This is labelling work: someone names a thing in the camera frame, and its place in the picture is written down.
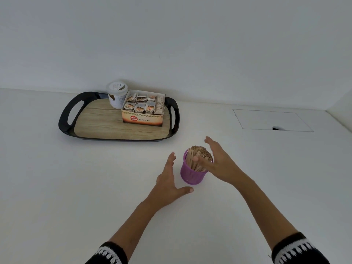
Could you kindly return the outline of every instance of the purple plastic holder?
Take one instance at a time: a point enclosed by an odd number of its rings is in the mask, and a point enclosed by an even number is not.
[[[187,152],[188,150],[186,150],[186,152],[183,154],[183,164],[182,164],[182,168],[181,168],[181,178],[188,184],[191,185],[196,185],[202,182],[205,174],[208,171],[205,172],[197,172],[194,171],[193,169],[191,169],[187,163],[186,163],[186,156],[187,156]]]

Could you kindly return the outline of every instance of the black tray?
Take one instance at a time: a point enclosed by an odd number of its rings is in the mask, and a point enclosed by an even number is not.
[[[80,93],[78,94],[75,98],[73,98],[68,105],[65,107],[65,109],[63,110],[60,119],[59,119],[59,129],[60,131],[62,131],[64,134],[67,134],[69,136],[72,137],[77,137],[77,138],[81,138],[81,139],[85,139],[85,140],[109,140],[109,141],[135,141],[135,142],[156,142],[156,141],[161,141],[167,138],[170,138],[172,136],[175,135],[175,133],[177,133],[178,131],[178,127],[179,127],[179,110],[178,110],[178,105],[176,103],[176,101],[170,97],[166,97],[165,98],[165,106],[167,107],[167,109],[169,110],[170,113],[170,130],[169,130],[169,134],[167,137],[165,138],[161,138],[161,139],[154,139],[154,140],[126,140],[126,139],[100,139],[100,138],[86,138],[86,137],[80,137],[78,135],[75,134],[74,129],[75,129],[75,124],[77,121],[78,116],[81,114],[81,112],[83,111],[83,109],[92,101],[97,100],[97,99],[106,99],[108,98],[108,94],[107,93],[97,93],[97,92],[92,92],[92,91],[88,91],[85,93]],[[79,112],[77,113],[75,119],[72,122],[72,125],[68,124],[67,120],[68,120],[68,116],[72,110],[72,108],[80,101],[83,101],[84,104],[81,107],[81,109],[79,110]],[[172,128],[172,114],[171,114],[171,107],[174,108],[175,111],[175,124],[174,124],[174,128]]]

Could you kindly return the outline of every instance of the finger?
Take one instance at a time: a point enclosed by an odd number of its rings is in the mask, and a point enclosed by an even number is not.
[[[192,187],[186,186],[186,187],[182,187],[180,189],[177,189],[177,198],[180,198],[181,196],[190,194],[194,191],[194,189]]]
[[[207,144],[210,145],[210,149],[214,152],[214,150],[216,149],[221,149],[221,145],[218,142],[215,142],[212,138],[210,138],[209,136],[205,137],[204,140]]]
[[[202,157],[197,157],[194,156],[192,159],[195,163],[201,165],[203,168],[206,168],[208,171],[212,172],[214,168],[214,164],[211,163],[209,160],[202,158]]]
[[[168,159],[166,160],[166,164],[165,164],[165,167],[164,167],[164,171],[172,171],[173,169],[173,164],[174,164],[174,160],[176,159],[176,156],[175,156],[175,153],[172,152]]]

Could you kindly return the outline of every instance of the plastic jar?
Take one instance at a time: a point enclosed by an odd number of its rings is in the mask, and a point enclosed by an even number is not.
[[[113,108],[121,109],[124,104],[129,88],[127,84],[121,81],[113,81],[106,86],[110,104]]]

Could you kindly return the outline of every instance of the black and white patterned sleeve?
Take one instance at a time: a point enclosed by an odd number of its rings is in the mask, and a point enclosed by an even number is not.
[[[271,259],[274,264],[330,263],[302,233],[279,242],[272,250]]]
[[[127,256],[117,244],[106,242],[86,264],[127,264]]]

